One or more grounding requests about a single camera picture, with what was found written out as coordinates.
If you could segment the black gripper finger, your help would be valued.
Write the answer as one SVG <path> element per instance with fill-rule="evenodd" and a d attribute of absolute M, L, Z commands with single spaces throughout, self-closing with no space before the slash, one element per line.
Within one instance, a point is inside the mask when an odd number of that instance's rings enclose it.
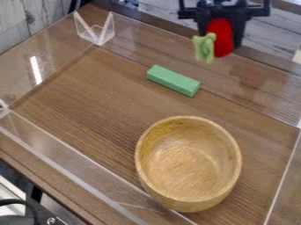
<path fill-rule="evenodd" d="M 209 14 L 201 13 L 197 15 L 197 24 L 201 36 L 205 36 L 207 33 L 209 21 L 210 21 Z"/>
<path fill-rule="evenodd" d="M 245 28 L 246 28 L 246 14 L 242 12 L 238 12 L 234 14 L 233 19 L 233 32 L 234 32 L 234 48 L 239 48 L 243 34 L 245 34 Z"/>

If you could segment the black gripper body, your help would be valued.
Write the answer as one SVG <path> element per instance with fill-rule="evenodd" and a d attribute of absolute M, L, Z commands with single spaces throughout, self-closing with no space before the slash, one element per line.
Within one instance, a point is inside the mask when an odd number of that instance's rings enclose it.
<path fill-rule="evenodd" d="M 246 20 L 253 17 L 268 17 L 270 15 L 272 0 L 197 0 L 195 6 L 186 5 L 186 0 L 179 0 L 178 18 L 197 21 L 197 14 L 203 13 L 210 18 L 233 18 L 242 14 Z"/>

